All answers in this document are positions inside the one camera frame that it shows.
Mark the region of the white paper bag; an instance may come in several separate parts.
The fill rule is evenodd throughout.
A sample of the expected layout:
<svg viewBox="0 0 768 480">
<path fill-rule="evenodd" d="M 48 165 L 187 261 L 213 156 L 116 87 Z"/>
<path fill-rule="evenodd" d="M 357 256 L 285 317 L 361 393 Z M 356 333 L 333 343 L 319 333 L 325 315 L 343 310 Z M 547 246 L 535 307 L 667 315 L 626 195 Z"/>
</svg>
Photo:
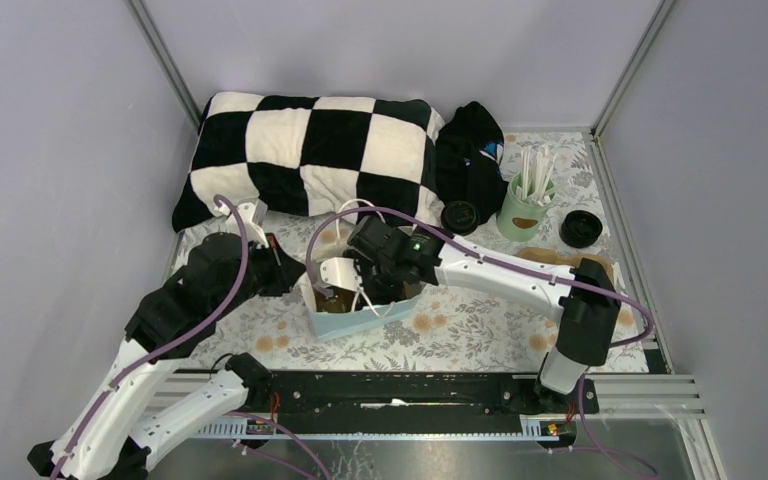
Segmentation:
<svg viewBox="0 0 768 480">
<path fill-rule="evenodd" d="M 349 234 L 340 221 L 327 220 L 314 231 L 308 242 L 304 263 L 306 273 L 300 278 L 304 304 L 314 336 L 321 341 L 334 340 L 405 319 L 417 305 L 419 296 L 388 305 L 373 305 L 363 292 L 357 259 L 363 257 L 348 247 Z M 331 295 L 333 288 L 355 293 L 353 311 L 343 314 L 318 313 L 314 291 Z"/>
</svg>

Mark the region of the single brown cup carrier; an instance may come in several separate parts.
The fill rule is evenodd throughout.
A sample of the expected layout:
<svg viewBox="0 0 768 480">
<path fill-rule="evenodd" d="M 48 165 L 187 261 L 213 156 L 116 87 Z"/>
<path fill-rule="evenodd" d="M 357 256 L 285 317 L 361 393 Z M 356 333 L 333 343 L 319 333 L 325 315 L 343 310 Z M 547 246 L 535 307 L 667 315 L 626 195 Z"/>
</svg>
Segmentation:
<svg viewBox="0 0 768 480">
<path fill-rule="evenodd" d="M 314 298 L 318 313 L 343 314 L 353 311 L 354 295 L 350 290 L 333 288 L 331 295 L 315 290 Z"/>
</svg>

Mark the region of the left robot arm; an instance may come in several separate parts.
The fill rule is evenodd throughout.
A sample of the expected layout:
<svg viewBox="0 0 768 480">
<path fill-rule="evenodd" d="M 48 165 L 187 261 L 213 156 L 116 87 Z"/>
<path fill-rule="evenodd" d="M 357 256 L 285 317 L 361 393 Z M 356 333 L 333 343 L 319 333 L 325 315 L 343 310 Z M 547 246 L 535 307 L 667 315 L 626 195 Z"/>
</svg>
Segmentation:
<svg viewBox="0 0 768 480">
<path fill-rule="evenodd" d="M 117 356 L 82 416 L 27 455 L 41 477 L 144 479 L 184 440 L 221 415 L 269 401 L 269 371 L 249 354 L 162 412 L 144 411 L 159 387 L 212 336 L 217 322 L 253 297 L 289 293 L 305 271 L 274 235 L 265 243 L 214 233 L 147 294 L 125 327 Z"/>
</svg>

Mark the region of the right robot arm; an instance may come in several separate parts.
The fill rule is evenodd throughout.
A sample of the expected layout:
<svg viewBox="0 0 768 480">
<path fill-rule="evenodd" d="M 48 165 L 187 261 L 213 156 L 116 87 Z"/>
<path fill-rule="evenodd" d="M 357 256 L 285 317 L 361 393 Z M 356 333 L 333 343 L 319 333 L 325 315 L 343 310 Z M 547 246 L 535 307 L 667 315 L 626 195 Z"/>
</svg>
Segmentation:
<svg viewBox="0 0 768 480">
<path fill-rule="evenodd" d="M 558 327 L 533 386 L 535 402 L 557 412 L 573 398 L 579 380 L 605 364 L 621 310 L 605 269 L 545 264 L 492 252 L 434 227 L 407 233 L 377 217 L 364 218 L 348 247 L 366 258 L 379 282 L 422 282 L 484 292 L 552 320 Z"/>
</svg>

